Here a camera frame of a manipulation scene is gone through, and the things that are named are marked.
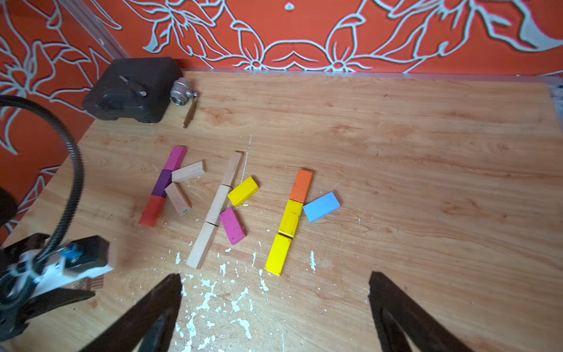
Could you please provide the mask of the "red block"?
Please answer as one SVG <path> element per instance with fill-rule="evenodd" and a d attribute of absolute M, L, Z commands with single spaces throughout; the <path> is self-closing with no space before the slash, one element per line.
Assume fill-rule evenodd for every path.
<path fill-rule="evenodd" d="M 165 203 L 165 198 L 151 195 L 139 220 L 139 224 L 147 227 L 155 227 Z"/>

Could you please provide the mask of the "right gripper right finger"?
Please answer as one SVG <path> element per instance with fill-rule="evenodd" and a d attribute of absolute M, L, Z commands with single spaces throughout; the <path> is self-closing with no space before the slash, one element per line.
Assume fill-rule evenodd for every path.
<path fill-rule="evenodd" d="M 369 304 L 383 351 L 470 351 L 381 272 L 369 279 Z"/>

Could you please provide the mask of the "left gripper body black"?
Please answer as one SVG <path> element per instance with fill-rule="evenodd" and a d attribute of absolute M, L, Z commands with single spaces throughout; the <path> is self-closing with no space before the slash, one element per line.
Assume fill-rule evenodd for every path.
<path fill-rule="evenodd" d="M 1 273 L 3 274 L 8 269 L 8 265 L 16 264 L 19 256 L 27 250 L 42 249 L 48 237 L 47 234 L 35 233 L 1 249 Z M 34 298 L 28 297 L 16 307 L 1 308 L 1 341 L 13 339 L 22 334 L 28 327 L 29 319 L 65 305 L 91 299 L 94 296 L 95 292 L 91 290 L 57 288 Z"/>

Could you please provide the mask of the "magenta block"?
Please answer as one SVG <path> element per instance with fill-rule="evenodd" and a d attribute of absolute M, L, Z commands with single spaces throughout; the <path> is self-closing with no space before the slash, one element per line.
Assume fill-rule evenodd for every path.
<path fill-rule="evenodd" d="M 231 245 L 236 245 L 245 239 L 246 233 L 234 208 L 227 208 L 220 214 L 219 218 Z"/>
<path fill-rule="evenodd" d="M 174 146 L 167 159 L 164 170 L 175 171 L 180 168 L 186 155 L 187 148 L 184 146 Z"/>

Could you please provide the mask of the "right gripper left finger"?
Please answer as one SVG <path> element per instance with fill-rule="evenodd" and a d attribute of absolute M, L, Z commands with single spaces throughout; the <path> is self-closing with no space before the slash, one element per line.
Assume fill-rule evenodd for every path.
<path fill-rule="evenodd" d="M 182 300 L 179 274 L 170 274 L 83 351 L 168 351 Z"/>

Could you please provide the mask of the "yellow block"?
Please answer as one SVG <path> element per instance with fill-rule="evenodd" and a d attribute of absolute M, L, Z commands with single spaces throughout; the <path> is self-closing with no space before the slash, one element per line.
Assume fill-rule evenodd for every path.
<path fill-rule="evenodd" d="M 279 233 L 294 238 L 303 210 L 301 202 L 289 199 L 279 226 Z"/>
<path fill-rule="evenodd" d="M 239 186 L 228 193 L 228 198 L 234 207 L 240 207 L 258 190 L 259 186 L 253 177 L 248 177 Z"/>
<path fill-rule="evenodd" d="M 290 237 L 283 234 L 277 234 L 275 236 L 274 243 L 271 246 L 271 251 L 265 264 L 266 271 L 278 277 L 281 275 L 291 243 L 292 239 Z"/>

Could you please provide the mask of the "natural wood block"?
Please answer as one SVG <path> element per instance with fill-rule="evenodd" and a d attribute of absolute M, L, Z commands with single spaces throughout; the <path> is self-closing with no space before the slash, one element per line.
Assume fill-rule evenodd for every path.
<path fill-rule="evenodd" d="M 185 216 L 191 210 L 189 199 L 177 183 L 170 183 L 165 188 L 165 192 L 180 216 Z"/>
<path fill-rule="evenodd" d="M 204 161 L 198 161 L 186 167 L 182 167 L 172 172 L 172 181 L 181 183 L 193 178 L 200 177 L 206 173 Z"/>
<path fill-rule="evenodd" d="M 218 230 L 215 224 L 205 222 L 202 229 L 197 236 L 190 255 L 186 261 L 186 264 L 191 268 L 199 269 L 205 260 L 205 257 L 213 243 L 214 236 Z"/>
<path fill-rule="evenodd" d="M 243 153 L 240 151 L 235 151 L 230 155 L 227 168 L 221 179 L 221 185 L 233 187 L 242 158 Z"/>
<path fill-rule="evenodd" d="M 220 214 L 224 211 L 224 207 L 228 200 L 228 193 L 230 193 L 232 188 L 227 185 L 221 184 L 219 186 L 218 191 L 216 192 L 215 197 L 213 198 L 212 204 L 206 215 L 205 221 L 207 223 L 217 225 L 218 218 Z"/>

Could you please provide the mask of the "printed wooden block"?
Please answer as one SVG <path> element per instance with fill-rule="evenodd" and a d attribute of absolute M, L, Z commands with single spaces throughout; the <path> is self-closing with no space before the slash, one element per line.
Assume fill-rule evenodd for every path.
<path fill-rule="evenodd" d="M 104 287 L 104 275 L 100 275 L 95 278 L 85 277 L 81 280 L 68 284 L 65 287 L 72 290 L 97 291 Z"/>

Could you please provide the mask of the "purple block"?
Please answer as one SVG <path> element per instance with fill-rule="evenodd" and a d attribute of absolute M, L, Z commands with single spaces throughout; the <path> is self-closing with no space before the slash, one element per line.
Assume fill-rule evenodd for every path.
<path fill-rule="evenodd" d="M 172 182 L 172 171 L 162 170 L 158 177 L 158 180 L 155 183 L 151 195 L 167 198 L 166 188 L 170 185 L 171 182 Z"/>

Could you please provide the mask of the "orange block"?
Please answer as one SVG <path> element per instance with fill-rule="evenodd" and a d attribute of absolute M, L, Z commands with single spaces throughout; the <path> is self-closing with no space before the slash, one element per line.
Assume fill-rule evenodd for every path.
<path fill-rule="evenodd" d="M 290 199 L 295 202 L 305 203 L 306 197 L 312 183 L 313 171 L 299 170 L 293 183 Z"/>

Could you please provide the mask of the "blue block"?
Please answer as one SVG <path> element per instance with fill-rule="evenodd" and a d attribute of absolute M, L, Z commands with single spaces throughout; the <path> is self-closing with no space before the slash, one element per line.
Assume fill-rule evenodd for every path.
<path fill-rule="evenodd" d="M 308 220 L 313 223 L 328 214 L 333 213 L 341 207 L 336 195 L 333 192 L 323 195 L 322 197 L 306 204 L 303 211 Z"/>

